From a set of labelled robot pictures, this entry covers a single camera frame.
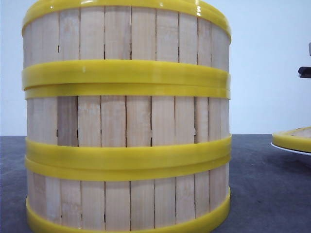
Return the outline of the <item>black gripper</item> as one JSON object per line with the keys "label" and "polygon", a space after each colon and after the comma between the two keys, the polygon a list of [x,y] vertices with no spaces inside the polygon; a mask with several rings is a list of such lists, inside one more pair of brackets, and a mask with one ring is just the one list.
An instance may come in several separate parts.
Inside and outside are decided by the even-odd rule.
{"label": "black gripper", "polygon": [[[311,56],[311,43],[309,43],[309,55]],[[311,67],[300,67],[298,76],[299,78],[311,78]]]}

